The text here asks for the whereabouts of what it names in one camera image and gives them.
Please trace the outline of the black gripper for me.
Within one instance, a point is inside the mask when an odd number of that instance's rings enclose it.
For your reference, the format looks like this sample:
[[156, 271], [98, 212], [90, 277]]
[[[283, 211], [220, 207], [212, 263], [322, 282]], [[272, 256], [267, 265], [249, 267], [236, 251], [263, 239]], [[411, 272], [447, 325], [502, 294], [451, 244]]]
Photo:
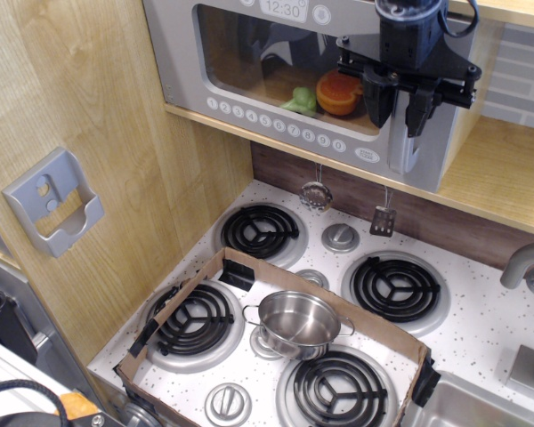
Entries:
[[377, 34], [338, 39], [338, 69], [362, 82], [366, 111], [377, 128], [392, 114], [398, 91], [410, 93], [408, 137], [420, 136], [443, 102], [472, 106], [481, 68], [451, 49], [447, 29], [444, 15], [436, 12], [421, 20], [382, 17]]

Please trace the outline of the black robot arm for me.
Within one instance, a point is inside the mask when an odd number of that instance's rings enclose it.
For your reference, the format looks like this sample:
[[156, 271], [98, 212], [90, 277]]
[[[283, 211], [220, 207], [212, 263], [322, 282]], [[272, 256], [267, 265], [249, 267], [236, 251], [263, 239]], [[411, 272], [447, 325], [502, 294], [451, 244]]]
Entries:
[[379, 32], [337, 39], [340, 73], [360, 80], [369, 119], [378, 128], [393, 113], [399, 91], [409, 95], [405, 126], [409, 138], [422, 134], [443, 103], [469, 109], [482, 70], [455, 53], [445, 37], [470, 36], [480, 21], [478, 5], [460, 31], [449, 28], [447, 1], [376, 1]]

